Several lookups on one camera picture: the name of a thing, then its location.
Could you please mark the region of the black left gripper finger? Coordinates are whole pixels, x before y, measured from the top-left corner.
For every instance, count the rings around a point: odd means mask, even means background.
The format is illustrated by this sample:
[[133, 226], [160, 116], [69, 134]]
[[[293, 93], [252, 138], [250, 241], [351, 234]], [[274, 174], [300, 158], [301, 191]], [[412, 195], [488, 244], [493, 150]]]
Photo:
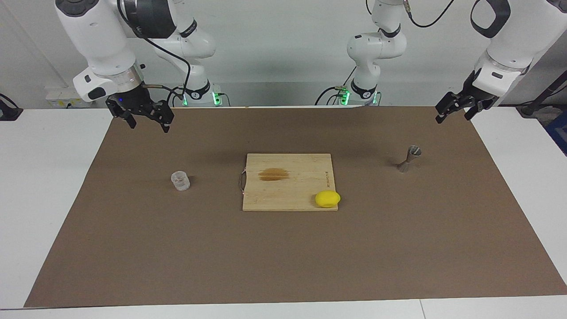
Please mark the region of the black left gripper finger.
[[461, 99], [462, 96], [460, 94], [447, 92], [435, 106], [435, 109], [438, 113], [435, 118], [436, 122], [438, 124], [441, 124], [448, 115], [461, 110]]
[[476, 105], [470, 107], [468, 111], [465, 113], [465, 119], [470, 121], [476, 114], [480, 113], [483, 110], [488, 110], [494, 105], [495, 99], [477, 101]]

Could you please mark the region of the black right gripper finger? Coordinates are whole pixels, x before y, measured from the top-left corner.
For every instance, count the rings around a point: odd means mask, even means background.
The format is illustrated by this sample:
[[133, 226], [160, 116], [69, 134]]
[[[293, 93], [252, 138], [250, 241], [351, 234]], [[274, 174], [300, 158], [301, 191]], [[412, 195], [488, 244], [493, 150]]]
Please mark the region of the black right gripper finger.
[[168, 133], [175, 115], [166, 100], [151, 104], [150, 119], [157, 122], [164, 133]]
[[108, 97], [105, 101], [107, 109], [111, 112], [112, 116], [115, 118], [122, 118], [129, 125], [131, 129], [135, 129], [136, 120], [133, 115], [128, 111], [119, 106], [119, 103]]

